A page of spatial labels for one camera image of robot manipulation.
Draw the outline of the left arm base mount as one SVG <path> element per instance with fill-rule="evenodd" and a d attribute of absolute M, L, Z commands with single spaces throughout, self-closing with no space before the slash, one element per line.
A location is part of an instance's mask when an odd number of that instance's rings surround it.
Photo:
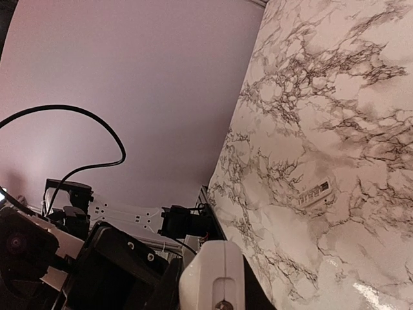
<path fill-rule="evenodd" d="M 161 236 L 171 239 L 185 239 L 196 236 L 206 240 L 225 240 L 217 218 L 208 203 L 199 203 L 197 207 L 186 208 L 179 205 L 163 207 Z"/>

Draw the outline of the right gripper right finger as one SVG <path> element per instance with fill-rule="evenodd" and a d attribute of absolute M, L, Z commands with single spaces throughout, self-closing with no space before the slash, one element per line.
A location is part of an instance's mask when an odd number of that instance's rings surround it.
<path fill-rule="evenodd" d="M 245 309 L 276 310 L 276 307 L 267 298 L 246 258 L 243 258 L 243 263 L 245 274 Z"/>

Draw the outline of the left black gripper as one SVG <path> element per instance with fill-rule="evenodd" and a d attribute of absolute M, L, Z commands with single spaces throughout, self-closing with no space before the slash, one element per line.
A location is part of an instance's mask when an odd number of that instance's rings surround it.
<path fill-rule="evenodd" d="M 54 303 L 54 309 L 142 309 L 169 262 L 149 246 L 97 222 Z"/>

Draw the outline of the white remote control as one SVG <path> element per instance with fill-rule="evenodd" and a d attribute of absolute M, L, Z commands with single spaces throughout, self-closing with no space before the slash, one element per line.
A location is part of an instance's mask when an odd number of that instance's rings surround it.
<path fill-rule="evenodd" d="M 233 242 L 205 242 L 179 279 L 182 310 L 246 309 L 245 264 Z"/>

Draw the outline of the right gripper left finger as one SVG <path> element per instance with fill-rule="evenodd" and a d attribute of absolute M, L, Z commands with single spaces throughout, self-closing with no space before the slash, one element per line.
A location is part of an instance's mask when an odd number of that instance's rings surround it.
<path fill-rule="evenodd" d="M 171 310 L 179 308 L 179 280 L 182 270 L 183 259 L 172 259 L 161 279 L 159 309 Z"/>

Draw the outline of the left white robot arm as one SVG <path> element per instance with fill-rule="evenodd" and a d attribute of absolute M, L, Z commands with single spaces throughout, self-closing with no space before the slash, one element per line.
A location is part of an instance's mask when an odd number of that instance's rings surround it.
<path fill-rule="evenodd" d="M 27 309 L 174 309 L 169 262 L 123 229 L 152 213 L 111 209 L 67 182 L 48 216 L 21 203 L 1 209 L 1 283 Z"/>

